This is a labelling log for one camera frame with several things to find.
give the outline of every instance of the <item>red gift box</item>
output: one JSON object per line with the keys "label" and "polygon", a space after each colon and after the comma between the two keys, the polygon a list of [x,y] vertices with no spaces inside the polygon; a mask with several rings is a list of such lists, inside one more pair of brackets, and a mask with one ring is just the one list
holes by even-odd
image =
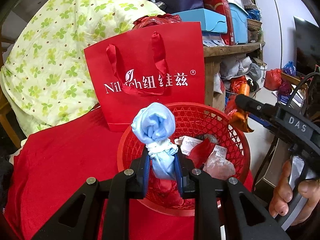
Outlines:
{"label": "red gift box", "polygon": [[226,45],[235,45],[235,37],[233,32],[233,24],[229,3],[227,0],[203,0],[204,7],[208,10],[215,11],[224,15],[227,19],[228,32],[221,34],[221,38]]}

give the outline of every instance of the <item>rolled blue cloth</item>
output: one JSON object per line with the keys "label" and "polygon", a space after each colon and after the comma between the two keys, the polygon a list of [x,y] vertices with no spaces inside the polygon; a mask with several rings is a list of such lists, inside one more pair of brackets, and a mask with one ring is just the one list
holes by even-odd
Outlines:
{"label": "rolled blue cloth", "polygon": [[171,111],[160,103],[152,103],[139,111],[131,127],[149,150],[155,176],[175,180],[173,155],[177,153],[178,146],[168,138],[176,129]]}

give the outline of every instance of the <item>wooden shelf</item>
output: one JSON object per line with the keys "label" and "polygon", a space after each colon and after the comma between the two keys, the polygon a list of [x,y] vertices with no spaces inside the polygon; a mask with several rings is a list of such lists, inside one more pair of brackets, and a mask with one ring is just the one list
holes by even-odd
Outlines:
{"label": "wooden shelf", "polygon": [[249,53],[263,47],[265,42],[248,43],[243,45],[223,46],[223,47],[207,47],[204,46],[204,57],[224,56],[231,54]]}

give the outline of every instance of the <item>wooden chair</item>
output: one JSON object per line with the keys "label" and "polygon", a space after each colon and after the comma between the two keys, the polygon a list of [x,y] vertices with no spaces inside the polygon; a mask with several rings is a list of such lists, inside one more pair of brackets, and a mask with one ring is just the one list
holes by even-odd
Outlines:
{"label": "wooden chair", "polygon": [[[1,36],[1,27],[0,27],[0,41],[5,42],[5,43],[9,43],[9,44],[15,43],[15,41],[9,40],[9,39]],[[6,52],[6,51],[7,51],[6,49],[4,49],[4,48],[2,48],[2,46],[0,46],[0,69],[4,65],[2,53]],[[10,123],[6,117],[6,115],[11,110],[12,110],[11,106],[10,106],[7,98],[3,94],[1,87],[0,87],[0,123],[1,123],[2,127],[4,128],[5,132],[7,133],[7,135],[9,136],[9,138],[11,139],[11,141],[13,142],[13,144],[17,147],[17,149],[20,149],[21,148],[21,140],[19,139],[16,132],[13,130],[12,126],[10,125]]]}

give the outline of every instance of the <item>metal screw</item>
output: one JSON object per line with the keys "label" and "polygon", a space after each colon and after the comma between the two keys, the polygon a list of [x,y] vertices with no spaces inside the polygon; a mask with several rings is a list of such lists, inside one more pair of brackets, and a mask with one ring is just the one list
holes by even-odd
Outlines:
{"label": "metal screw", "polygon": [[134,173],[134,170],[133,170],[133,169],[126,169],[126,170],[124,171],[124,174],[127,175],[127,176],[132,175],[133,173]]}
{"label": "metal screw", "polygon": [[96,178],[94,178],[94,177],[90,177],[90,178],[87,178],[87,184],[88,185],[93,185],[93,184],[95,184],[96,183]]}
{"label": "metal screw", "polygon": [[194,174],[194,175],[200,175],[200,174],[201,174],[201,170],[199,170],[199,169],[193,169],[193,170],[192,170],[192,174]]}
{"label": "metal screw", "polygon": [[231,178],[229,178],[229,182],[230,182],[231,184],[235,185],[235,184],[238,183],[238,180],[237,180],[236,178],[234,178],[234,177],[231,177]]}

